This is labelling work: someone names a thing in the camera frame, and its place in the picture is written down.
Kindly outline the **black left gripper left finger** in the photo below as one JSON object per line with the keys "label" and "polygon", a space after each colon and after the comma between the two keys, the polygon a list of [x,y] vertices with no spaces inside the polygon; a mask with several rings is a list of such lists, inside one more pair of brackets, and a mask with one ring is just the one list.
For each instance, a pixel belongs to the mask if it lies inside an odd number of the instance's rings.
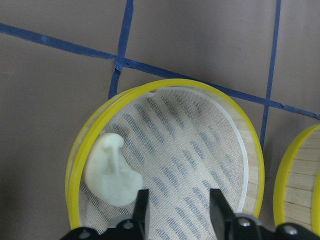
{"label": "black left gripper left finger", "polygon": [[149,190],[140,189],[137,192],[134,210],[131,219],[134,226],[137,227],[142,240],[147,240],[150,229],[150,204]]}

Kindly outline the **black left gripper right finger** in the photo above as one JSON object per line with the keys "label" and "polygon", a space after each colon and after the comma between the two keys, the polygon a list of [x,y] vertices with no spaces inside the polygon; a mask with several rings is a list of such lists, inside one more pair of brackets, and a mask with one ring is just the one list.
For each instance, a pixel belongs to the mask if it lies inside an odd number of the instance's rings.
{"label": "black left gripper right finger", "polygon": [[211,188],[209,191],[209,216],[216,238],[229,240],[234,212],[218,188]]}

